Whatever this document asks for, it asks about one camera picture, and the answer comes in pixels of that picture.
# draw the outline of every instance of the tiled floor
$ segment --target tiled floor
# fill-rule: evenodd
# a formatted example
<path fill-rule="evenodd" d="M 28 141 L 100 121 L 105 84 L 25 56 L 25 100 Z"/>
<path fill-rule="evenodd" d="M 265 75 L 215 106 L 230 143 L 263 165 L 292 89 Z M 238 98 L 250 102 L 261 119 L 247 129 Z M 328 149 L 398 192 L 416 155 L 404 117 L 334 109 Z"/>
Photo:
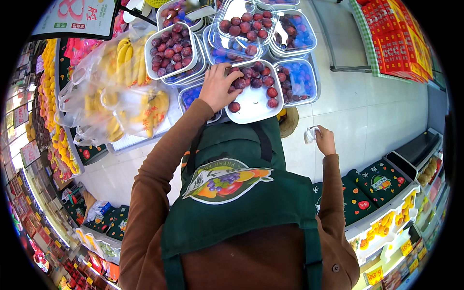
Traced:
<path fill-rule="evenodd" d="M 346 174 L 380 159 L 426 129 L 427 86 L 373 77 L 368 73 L 332 72 L 330 53 L 317 18 L 306 1 L 302 1 L 300 8 L 308 16 L 318 39 L 315 56 L 322 90 L 316 103 L 298 107 L 298 126 L 282 143 L 287 170 L 319 182 L 323 155 L 315 144 L 304 144 L 303 133 L 307 127 L 320 124 L 334 132 L 340 169 Z M 340 29 L 339 34 L 344 33 L 343 25 L 331 27 Z M 82 181 L 97 199 L 108 200 L 115 206 L 128 205 L 134 176 L 153 146 L 150 144 L 120 155 L 108 154 L 86 166 L 85 173 L 76 180 Z M 173 203 L 181 188 L 180 167 L 170 183 L 172 190 L 168 197 Z"/>

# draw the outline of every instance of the person's left hand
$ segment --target person's left hand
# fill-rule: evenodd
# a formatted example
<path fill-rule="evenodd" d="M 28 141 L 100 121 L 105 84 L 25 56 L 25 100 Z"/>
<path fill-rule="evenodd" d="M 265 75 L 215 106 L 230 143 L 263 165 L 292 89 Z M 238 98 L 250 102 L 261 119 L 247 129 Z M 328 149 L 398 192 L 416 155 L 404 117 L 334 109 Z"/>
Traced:
<path fill-rule="evenodd" d="M 224 77 L 226 68 L 231 67 L 229 63 L 215 64 L 206 71 L 205 81 L 201 88 L 198 99 L 205 101 L 210 105 L 211 109 L 216 113 L 230 104 L 242 90 L 235 90 L 232 93 L 227 93 L 233 81 L 239 77 L 243 77 L 241 71 L 234 71 L 227 77 Z"/>

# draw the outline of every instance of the yellow plastic basket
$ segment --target yellow plastic basket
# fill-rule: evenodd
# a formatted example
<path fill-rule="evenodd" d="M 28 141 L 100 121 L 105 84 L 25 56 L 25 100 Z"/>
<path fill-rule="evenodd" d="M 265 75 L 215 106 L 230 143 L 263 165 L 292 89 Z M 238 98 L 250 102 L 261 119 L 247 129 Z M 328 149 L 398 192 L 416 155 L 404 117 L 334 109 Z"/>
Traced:
<path fill-rule="evenodd" d="M 169 0 L 145 0 L 150 6 L 160 8 L 161 5 L 168 2 Z"/>

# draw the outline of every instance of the green label on sign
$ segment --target green label on sign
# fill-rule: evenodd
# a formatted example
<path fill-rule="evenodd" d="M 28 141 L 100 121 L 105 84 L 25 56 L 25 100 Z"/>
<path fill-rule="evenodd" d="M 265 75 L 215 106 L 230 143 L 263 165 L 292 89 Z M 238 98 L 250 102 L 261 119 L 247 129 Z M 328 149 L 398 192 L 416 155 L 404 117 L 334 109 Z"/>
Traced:
<path fill-rule="evenodd" d="M 65 28 L 68 25 L 66 22 L 55 22 L 55 28 Z"/>

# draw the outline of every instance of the green apron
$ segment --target green apron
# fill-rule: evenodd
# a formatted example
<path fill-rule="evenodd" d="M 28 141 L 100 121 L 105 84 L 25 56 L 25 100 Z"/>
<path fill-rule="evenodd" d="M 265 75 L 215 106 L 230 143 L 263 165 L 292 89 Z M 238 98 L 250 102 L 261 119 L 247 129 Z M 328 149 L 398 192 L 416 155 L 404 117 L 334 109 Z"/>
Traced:
<path fill-rule="evenodd" d="M 161 236 L 169 290 L 186 288 L 181 254 L 254 229 L 285 224 L 298 224 L 304 230 L 305 288 L 321 288 L 312 183 L 286 172 L 276 118 L 203 127 L 185 159 L 181 196 L 171 207 Z"/>

